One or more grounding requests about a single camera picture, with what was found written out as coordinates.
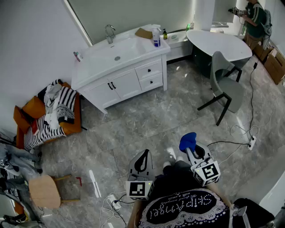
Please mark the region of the person's left forearm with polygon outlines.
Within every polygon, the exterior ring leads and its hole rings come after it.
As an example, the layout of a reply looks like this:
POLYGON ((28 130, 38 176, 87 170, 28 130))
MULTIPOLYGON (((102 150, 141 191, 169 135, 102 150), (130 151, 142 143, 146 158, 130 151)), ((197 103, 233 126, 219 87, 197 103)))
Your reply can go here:
POLYGON ((127 228, 138 228, 140 218, 143 212, 144 202, 141 200, 136 200, 133 205, 131 216, 127 224, 127 228))

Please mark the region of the white cabinet door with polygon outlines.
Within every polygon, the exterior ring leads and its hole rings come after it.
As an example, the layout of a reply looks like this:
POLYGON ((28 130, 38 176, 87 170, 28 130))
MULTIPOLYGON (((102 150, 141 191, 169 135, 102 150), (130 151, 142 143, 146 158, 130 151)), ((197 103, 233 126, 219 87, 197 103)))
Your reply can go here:
POLYGON ((135 71, 140 81, 145 78, 157 75, 162 72, 162 60, 158 59, 156 61, 138 66, 135 68, 135 71))
POLYGON ((121 100, 126 100, 142 93, 135 69, 116 74, 108 80, 121 100))
POLYGON ((119 95, 109 82, 90 83, 83 91, 86 97, 100 109, 105 109, 121 101, 119 95))

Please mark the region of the white low ledge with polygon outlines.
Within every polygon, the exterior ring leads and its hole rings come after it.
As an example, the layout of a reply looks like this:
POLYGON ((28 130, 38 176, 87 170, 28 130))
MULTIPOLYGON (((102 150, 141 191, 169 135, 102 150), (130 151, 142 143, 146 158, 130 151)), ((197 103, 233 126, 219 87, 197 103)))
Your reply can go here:
POLYGON ((193 44, 188 40, 186 31, 168 33, 167 35, 168 39, 166 42, 171 49, 167 54, 167 61, 172 61, 192 54, 193 44), (172 35, 177 35, 179 37, 179 41, 171 42, 170 39, 172 35))

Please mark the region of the blue cloth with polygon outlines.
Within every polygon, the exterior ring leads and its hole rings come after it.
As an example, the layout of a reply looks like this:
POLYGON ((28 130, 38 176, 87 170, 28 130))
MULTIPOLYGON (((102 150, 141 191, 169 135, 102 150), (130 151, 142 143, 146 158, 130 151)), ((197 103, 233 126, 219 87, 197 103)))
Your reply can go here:
POLYGON ((195 132, 185 134, 180 140, 179 149, 184 153, 186 153, 187 148, 189 148, 191 152, 194 152, 196 147, 196 136, 197 134, 195 132))

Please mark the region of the small white drawer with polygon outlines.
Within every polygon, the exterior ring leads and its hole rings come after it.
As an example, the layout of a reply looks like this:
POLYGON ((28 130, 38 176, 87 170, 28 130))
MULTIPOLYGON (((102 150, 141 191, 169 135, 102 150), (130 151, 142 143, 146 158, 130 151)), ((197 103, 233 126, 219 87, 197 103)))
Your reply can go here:
POLYGON ((149 78, 145 78, 139 81, 139 83, 140 83, 142 92, 147 92, 157 87, 161 87, 163 86, 163 74, 159 73, 149 78))

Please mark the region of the white spray bottle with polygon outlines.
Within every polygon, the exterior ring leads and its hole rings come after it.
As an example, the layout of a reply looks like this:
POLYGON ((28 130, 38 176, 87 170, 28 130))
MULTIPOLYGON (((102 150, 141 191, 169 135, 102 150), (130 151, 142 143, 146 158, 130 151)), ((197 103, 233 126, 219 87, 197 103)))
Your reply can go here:
POLYGON ((151 26, 152 37, 153 37, 153 42, 154 42, 154 46, 155 47, 160 47, 161 46, 161 44, 160 44, 160 32, 161 32, 160 26, 161 25, 158 25, 158 24, 153 24, 151 26))

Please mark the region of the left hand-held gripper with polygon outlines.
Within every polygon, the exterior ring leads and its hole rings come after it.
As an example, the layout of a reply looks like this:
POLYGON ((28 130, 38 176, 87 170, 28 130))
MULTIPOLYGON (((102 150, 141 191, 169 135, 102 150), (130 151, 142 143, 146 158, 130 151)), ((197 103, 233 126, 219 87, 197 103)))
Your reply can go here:
POLYGON ((149 200, 155 176, 152 174, 152 154, 148 149, 139 152, 129 164, 129 177, 126 181, 126 195, 132 200, 149 200))

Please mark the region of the grey chair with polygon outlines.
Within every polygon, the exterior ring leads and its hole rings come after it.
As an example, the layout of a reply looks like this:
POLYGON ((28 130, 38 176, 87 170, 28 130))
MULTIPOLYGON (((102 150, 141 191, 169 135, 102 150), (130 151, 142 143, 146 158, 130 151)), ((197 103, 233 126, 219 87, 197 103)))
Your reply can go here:
POLYGON ((244 88, 239 83, 241 74, 242 70, 226 60, 220 51, 214 52, 210 72, 210 85, 214 97, 197 110, 219 102, 224 108, 216 123, 217 126, 221 123, 226 111, 236 113, 242 105, 244 88))

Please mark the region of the white glossy furniture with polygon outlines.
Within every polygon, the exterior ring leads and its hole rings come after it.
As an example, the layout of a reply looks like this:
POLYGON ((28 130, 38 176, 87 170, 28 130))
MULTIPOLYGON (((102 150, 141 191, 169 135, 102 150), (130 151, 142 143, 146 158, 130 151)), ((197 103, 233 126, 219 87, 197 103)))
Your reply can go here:
POLYGON ((285 204, 285 171, 259 205, 276 216, 285 204))

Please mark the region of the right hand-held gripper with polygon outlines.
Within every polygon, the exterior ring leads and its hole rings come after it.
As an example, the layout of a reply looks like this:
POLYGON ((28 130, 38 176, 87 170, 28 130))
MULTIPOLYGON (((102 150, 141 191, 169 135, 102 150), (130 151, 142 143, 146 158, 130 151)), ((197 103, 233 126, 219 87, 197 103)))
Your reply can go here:
POLYGON ((193 177, 202 187, 218 181, 220 177, 219 165, 213 159, 206 145, 196 142, 194 151, 192 152, 188 147, 186 148, 186 154, 191 164, 193 177))

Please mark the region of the black white patterned pillow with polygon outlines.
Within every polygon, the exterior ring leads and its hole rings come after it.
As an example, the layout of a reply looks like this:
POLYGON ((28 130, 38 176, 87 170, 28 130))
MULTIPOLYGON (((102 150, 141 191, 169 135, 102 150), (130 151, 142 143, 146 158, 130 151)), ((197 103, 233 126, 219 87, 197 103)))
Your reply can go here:
POLYGON ((57 106, 57 120, 59 124, 62 122, 74 124, 74 119, 74 112, 70 108, 64 104, 57 106))

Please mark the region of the white round table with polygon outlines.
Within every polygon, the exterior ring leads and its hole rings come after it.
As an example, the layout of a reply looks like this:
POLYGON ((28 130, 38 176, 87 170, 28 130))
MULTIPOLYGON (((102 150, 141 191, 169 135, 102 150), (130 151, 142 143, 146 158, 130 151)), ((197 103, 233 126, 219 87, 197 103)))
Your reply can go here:
POLYGON ((210 77, 212 56, 220 51, 238 68, 242 68, 252 56, 252 50, 236 36, 202 30, 188 30, 188 40, 193 44, 192 58, 200 72, 210 77))

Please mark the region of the person's right forearm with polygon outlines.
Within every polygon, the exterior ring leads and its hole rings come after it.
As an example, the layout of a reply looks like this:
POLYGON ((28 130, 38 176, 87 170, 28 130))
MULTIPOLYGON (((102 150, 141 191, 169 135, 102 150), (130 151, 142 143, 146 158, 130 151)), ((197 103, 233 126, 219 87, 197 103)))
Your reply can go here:
POLYGON ((230 208, 232 203, 230 202, 230 200, 223 194, 223 192, 218 188, 218 186, 216 185, 216 183, 211 183, 209 185, 206 186, 207 189, 215 192, 221 199, 222 201, 230 208))

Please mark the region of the brown cardboard sheet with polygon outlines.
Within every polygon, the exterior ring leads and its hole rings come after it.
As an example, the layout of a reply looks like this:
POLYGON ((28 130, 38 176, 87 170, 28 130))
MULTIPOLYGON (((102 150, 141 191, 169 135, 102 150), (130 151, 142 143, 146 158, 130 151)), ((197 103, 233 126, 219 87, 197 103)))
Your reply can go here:
POLYGON ((141 38, 152 39, 153 35, 151 31, 144 30, 143 28, 139 28, 135 35, 141 38))

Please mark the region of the white power strip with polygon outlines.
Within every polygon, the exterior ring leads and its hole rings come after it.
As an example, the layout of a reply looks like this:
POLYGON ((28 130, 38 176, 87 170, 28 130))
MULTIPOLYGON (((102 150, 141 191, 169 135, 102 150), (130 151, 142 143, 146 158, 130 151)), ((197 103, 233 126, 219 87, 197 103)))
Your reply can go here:
POLYGON ((257 138, 255 136, 251 137, 251 140, 248 143, 248 149, 251 151, 255 145, 257 138))
POLYGON ((118 199, 115 197, 114 194, 110 194, 108 197, 107 197, 107 201, 108 203, 111 205, 111 208, 113 208, 114 210, 119 210, 121 208, 121 204, 120 202, 118 201, 118 199))

